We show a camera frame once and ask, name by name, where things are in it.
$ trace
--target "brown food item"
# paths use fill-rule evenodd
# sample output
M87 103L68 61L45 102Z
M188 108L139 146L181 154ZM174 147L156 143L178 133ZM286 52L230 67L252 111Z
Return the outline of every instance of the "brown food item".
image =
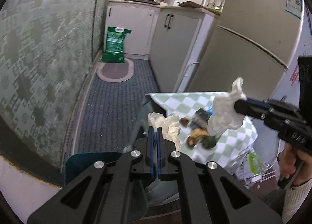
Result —
M180 123L182 124L182 125L184 125L184 126L188 126L188 123L189 123L190 121L187 119L187 118L181 118L180 119Z
M188 137L187 144L190 147L194 147L197 144L197 142L205 136L210 136L206 130L196 128L195 130L192 131L191 136Z

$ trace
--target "energy label sticker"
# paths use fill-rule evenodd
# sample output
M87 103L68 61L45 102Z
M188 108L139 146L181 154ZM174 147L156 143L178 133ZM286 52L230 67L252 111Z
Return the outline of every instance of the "energy label sticker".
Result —
M287 0L286 11L301 19L302 0Z

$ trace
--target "knit sweater sleeve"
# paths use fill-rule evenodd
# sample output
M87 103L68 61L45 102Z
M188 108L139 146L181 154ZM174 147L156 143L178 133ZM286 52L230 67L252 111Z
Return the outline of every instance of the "knit sweater sleeve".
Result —
M286 224L302 205L312 188L312 179L301 186L292 187L286 191L282 214L283 224Z

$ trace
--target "countertop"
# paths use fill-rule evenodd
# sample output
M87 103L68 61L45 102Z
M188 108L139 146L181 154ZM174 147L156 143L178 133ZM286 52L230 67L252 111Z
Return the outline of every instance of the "countertop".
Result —
M146 5L149 7L156 7L161 9L174 9L174 10L187 10L187 11L196 11L196 12L203 12L205 14L211 14L219 16L220 12L211 8L194 8L194 7L180 7L180 6L168 6L168 7L160 7L158 5L153 5L149 3L137 2L137 1L122 1L122 0L109 0L109 2L121 2L126 4L139 4L139 5Z

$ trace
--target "cabinet handle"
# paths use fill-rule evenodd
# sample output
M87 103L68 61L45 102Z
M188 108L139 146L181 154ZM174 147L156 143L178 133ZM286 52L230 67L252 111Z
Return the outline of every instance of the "cabinet handle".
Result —
M164 27L165 27L165 28L167 27L166 22L167 22L167 19L168 19L169 16L170 16L170 14L167 14L167 17L166 17L166 19L165 19L165 24L164 24Z
M171 18L172 18L173 16L174 16L174 15L171 15L171 16L170 16L170 18L169 18L169 22L168 22L168 28L167 28L167 30L169 30L169 29L170 29L170 26L169 26L169 25L170 25Z

